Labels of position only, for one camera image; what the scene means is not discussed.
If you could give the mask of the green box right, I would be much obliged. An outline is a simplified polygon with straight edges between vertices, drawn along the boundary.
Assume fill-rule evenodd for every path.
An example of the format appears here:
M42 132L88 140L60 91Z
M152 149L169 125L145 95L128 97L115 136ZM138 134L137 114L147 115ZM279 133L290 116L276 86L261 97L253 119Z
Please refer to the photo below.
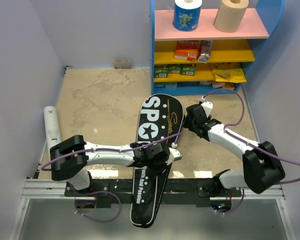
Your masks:
M195 63L183 64L180 74L184 76L194 76L196 70L197 70L197 65Z

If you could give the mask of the black sport racket bag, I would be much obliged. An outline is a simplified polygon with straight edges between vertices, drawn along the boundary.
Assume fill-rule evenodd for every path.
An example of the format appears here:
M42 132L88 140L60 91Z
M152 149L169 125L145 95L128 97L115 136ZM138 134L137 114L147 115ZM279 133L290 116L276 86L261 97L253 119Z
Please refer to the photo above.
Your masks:
M184 121L182 103L168 94L154 94L141 105L136 143L131 147L161 140L168 148L179 140ZM154 170L149 166L134 167L130 221L139 228L153 225L159 211L171 166Z

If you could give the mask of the silver snack bag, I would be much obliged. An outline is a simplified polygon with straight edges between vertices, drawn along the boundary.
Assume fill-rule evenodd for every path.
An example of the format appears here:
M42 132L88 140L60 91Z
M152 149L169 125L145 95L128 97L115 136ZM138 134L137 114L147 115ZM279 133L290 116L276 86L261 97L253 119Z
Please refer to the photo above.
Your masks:
M208 60L211 57L212 47L213 47L213 40L203 40L201 42L198 51L198 57L197 57L197 61L199 63L205 63L205 64L208 63Z

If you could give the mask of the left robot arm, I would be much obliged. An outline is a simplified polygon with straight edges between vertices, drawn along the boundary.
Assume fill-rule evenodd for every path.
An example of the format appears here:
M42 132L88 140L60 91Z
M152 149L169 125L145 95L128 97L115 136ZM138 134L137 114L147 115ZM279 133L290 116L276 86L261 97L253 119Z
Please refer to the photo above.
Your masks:
M153 170L161 174L174 160L164 142L133 142L121 146L97 145L84 141L82 135L64 140L49 150L53 181L68 181L82 196L94 190L91 175L83 170L89 165L118 165Z

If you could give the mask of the white shuttlecock tube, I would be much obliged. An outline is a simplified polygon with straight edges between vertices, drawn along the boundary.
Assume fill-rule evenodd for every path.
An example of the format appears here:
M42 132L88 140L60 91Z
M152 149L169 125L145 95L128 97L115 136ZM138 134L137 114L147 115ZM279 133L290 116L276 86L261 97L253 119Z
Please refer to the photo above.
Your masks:
M46 106L43 115L47 148L50 149L62 141L57 110L54 106Z

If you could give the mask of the green box middle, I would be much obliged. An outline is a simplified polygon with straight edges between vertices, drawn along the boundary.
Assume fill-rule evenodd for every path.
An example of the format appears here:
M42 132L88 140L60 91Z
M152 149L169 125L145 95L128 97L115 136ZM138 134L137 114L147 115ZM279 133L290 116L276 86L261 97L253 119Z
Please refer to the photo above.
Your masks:
M182 64L169 64L168 74L169 75L180 75L182 71Z

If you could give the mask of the green box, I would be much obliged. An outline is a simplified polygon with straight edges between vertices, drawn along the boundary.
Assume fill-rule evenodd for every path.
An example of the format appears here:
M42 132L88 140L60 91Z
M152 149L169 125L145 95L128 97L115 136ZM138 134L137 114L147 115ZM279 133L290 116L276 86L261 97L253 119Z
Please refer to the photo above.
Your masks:
M169 67L167 65L154 66L154 78L167 78L169 74Z
M196 70L197 70L197 65L195 63L183 64L180 74L184 76L194 76Z
M169 64L168 74L169 75L180 75L182 71L182 64Z

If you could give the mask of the aluminium rail frame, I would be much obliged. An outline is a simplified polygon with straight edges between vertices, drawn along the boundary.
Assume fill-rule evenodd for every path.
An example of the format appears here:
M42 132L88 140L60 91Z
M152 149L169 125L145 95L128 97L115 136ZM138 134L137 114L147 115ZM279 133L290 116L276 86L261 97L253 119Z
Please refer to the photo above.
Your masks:
M151 95L150 70L68 69L57 102L61 137L74 134L103 145L124 145L136 136L142 102ZM241 114L235 95L210 95L213 116L223 123ZM173 164L171 178L203 178L224 169L239 170L242 162L220 146L183 131L183 159ZM132 225L129 205L120 216L99 223L75 214L75 198L65 197L65 183L49 172L28 179L22 193L17 230L19 240L296 240L281 187L262 195L245 190L242 205L219 215L194 205L161 205L152 227Z

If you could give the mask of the blue wrapped paper roll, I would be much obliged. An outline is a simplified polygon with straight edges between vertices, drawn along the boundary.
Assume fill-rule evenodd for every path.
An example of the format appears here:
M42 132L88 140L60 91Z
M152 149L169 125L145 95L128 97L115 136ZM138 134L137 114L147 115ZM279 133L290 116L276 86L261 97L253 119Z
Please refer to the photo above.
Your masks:
M173 26L183 32L194 31L198 27L202 0L175 0Z

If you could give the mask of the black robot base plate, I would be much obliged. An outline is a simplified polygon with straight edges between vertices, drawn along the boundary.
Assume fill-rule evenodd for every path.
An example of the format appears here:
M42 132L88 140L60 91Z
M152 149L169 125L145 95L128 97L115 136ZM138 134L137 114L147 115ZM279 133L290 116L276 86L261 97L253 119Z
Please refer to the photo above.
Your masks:
M100 190L96 197L98 208L108 208L117 203L114 196L118 196L122 204L131 204L138 200L143 206L165 205L196 205L196 207L210 207L220 204L226 197L241 197L242 192L235 188L213 188L213 180L208 178L172 178L168 179L159 195L159 191L146 188L142 190L141 198L133 197L132 179L93 179L92 189L88 192L75 193L69 184L66 185L64 195L66 197L93 197L94 192Z

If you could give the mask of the blue shelf unit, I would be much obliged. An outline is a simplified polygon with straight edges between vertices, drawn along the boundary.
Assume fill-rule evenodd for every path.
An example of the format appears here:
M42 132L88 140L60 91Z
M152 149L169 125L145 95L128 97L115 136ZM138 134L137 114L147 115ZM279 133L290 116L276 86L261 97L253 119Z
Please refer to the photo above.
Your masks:
M279 25L283 0L195 1L171 10L150 2L150 77L153 94L172 96L237 91L252 77Z

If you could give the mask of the yellow snack bag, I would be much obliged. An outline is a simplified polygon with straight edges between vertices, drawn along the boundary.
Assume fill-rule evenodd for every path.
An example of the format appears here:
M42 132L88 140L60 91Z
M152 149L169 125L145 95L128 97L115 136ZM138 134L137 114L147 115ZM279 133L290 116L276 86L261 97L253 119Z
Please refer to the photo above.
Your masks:
M218 62L209 64L216 82L246 83L245 73L240 62Z

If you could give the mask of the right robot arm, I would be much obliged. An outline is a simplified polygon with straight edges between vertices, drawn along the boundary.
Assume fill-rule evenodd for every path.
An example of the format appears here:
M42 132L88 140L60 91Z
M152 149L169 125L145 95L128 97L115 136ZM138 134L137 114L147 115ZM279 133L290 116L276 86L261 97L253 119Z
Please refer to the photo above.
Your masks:
M259 143L231 131L210 116L208 103L197 103L186 108L183 127L198 137L219 145L242 160L243 170L225 170L213 177L213 192L225 196L232 188L249 188L261 194L286 177L272 143Z

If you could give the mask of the orange snack box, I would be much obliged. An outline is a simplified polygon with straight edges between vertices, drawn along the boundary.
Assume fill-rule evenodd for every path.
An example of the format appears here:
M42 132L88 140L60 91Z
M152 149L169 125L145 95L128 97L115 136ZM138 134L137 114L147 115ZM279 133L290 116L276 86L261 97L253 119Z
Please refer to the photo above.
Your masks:
M199 40L179 40L176 42L174 58L194 62L198 57Z

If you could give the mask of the brown paper towel roll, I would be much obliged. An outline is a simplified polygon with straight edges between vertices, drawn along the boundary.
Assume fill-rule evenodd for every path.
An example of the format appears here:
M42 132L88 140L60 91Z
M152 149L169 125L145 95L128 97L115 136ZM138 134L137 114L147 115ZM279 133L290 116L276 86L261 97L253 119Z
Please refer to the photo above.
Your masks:
M214 19L214 27L224 33L236 32L248 5L248 0L221 0Z

